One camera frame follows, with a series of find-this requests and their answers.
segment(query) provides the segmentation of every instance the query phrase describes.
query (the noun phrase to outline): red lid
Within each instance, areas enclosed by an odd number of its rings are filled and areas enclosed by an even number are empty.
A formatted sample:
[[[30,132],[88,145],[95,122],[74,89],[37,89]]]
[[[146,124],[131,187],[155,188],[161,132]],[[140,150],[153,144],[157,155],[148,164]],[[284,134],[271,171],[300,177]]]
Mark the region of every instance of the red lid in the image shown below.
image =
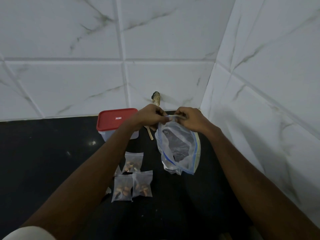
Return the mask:
[[[97,130],[98,131],[113,131],[127,118],[137,113],[136,108],[124,108],[101,111],[98,115]]]

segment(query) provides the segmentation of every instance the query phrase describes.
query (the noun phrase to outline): plastic container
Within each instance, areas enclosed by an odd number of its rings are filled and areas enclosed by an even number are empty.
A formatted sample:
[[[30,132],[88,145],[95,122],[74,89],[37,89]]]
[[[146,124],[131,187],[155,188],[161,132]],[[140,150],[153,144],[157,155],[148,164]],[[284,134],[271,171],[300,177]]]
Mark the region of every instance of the plastic container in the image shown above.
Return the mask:
[[[129,117],[137,113],[136,108],[124,108],[101,111],[98,115],[97,130],[102,135],[104,141],[115,132],[116,129]],[[136,139],[139,136],[139,131],[135,131],[130,139]]]

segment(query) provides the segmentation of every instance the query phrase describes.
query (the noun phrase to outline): white tile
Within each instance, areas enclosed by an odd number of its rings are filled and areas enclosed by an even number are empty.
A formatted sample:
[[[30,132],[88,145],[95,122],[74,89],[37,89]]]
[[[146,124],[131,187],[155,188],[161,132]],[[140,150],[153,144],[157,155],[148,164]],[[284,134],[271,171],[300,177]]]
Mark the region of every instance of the white tile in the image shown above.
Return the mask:
[[[128,63],[132,107],[143,108],[158,91],[164,110],[180,106],[199,108],[213,65],[213,62]]]
[[[4,63],[0,62],[0,120],[35,119],[37,113],[8,76]]]
[[[0,51],[7,58],[119,58],[116,22],[106,15],[115,19],[112,0],[0,0]]]
[[[121,0],[127,58],[215,59],[235,0]]]
[[[221,42],[217,61],[232,71],[264,0],[236,0]]]
[[[320,141],[234,75],[213,122],[238,150],[320,226]]]
[[[10,66],[46,117],[126,108],[120,62],[17,63]]]
[[[230,73],[220,64],[215,63],[200,107],[203,115],[209,120],[214,116],[215,108],[220,103],[229,78]]]
[[[266,0],[234,73],[320,137],[320,0]]]

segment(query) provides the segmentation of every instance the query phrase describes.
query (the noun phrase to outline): forearm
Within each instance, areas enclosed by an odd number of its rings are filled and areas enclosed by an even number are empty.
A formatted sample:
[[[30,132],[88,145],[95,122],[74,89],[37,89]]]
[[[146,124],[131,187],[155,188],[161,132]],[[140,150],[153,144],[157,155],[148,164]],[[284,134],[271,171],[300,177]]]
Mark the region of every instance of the forearm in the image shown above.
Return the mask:
[[[105,195],[134,132],[133,127],[130,121],[125,121],[22,227],[39,226],[57,239],[70,239]]]
[[[222,134],[204,131],[241,206],[265,240],[320,239],[319,229]]]

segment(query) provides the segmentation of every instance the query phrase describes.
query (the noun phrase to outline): right arm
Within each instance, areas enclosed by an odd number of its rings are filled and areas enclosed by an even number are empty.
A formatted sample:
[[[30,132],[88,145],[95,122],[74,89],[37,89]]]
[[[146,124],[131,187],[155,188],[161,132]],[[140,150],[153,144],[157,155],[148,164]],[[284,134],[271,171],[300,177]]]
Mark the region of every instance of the right arm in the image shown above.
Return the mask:
[[[265,240],[320,239],[320,229],[198,109],[180,107],[175,114],[184,114],[187,119],[178,122],[209,139],[235,196]]]

